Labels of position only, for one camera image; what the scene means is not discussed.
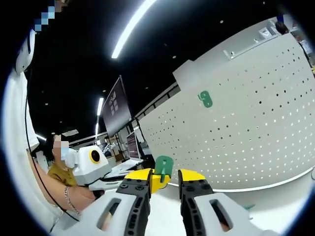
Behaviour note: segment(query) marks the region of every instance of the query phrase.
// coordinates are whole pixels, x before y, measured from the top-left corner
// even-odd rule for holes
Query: white pegboard wall
[[[309,170],[315,153],[315,80],[298,43],[283,35],[204,76],[140,120],[150,150],[213,189],[250,189]],[[207,90],[213,106],[198,94]]]

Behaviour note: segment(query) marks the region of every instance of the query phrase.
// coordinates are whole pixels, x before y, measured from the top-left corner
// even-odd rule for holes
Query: black ceiling
[[[29,94],[36,133],[47,136],[77,129],[79,134],[70,141],[94,135],[98,99],[108,94],[119,74],[135,115],[175,82],[172,72],[186,60],[277,15],[267,0],[228,5],[218,0],[157,0],[118,59],[111,59],[120,34],[142,2],[72,0],[36,35]],[[99,125],[99,133],[104,132],[102,120]]]

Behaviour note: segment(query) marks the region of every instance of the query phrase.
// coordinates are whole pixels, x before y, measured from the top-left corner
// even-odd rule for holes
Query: screw
[[[195,191],[195,188],[192,187],[192,186],[188,186],[186,190],[187,190],[188,192],[193,192],[193,191]]]
[[[137,185],[137,186],[136,186],[136,189],[137,189],[137,190],[143,190],[144,187],[143,187],[142,185]]]
[[[201,188],[202,188],[202,189],[210,189],[211,187],[210,187],[209,184],[203,184],[203,185],[201,186]]]

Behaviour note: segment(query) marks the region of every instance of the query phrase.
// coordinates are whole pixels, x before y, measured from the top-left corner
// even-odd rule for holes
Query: woman
[[[75,178],[73,176],[72,170],[69,169],[65,163],[65,155],[71,158],[71,152],[75,152],[70,149],[70,153],[66,153],[67,147],[62,147],[62,142],[65,141],[65,136],[63,135],[53,135],[47,138],[45,143],[44,155],[47,160],[53,161],[51,168],[49,169],[48,175],[55,180],[61,182],[65,186],[75,186],[77,185]]]

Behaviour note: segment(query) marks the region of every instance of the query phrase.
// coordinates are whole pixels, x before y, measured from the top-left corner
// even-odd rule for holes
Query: person
[[[51,135],[47,137],[44,147],[44,155],[48,161],[52,161],[53,164],[48,171],[48,175],[51,178],[56,179],[65,186],[77,185],[72,170],[68,168],[64,163],[64,156],[60,152],[61,142],[66,142],[64,135]],[[69,149],[67,156],[70,156],[75,150]]]
[[[287,26],[286,26],[283,22],[277,21],[277,22],[275,23],[275,25],[276,25],[277,31],[278,31],[281,35],[290,33],[289,29],[287,28]],[[310,63],[310,61],[309,61],[309,56],[308,56],[307,53],[305,52],[305,50],[304,50],[302,44],[301,44],[299,41],[297,41],[297,43],[300,45],[301,49],[303,50],[304,56],[306,57],[308,63],[310,64],[310,66],[311,66],[311,68],[312,68],[313,66],[311,65],[311,63]]]

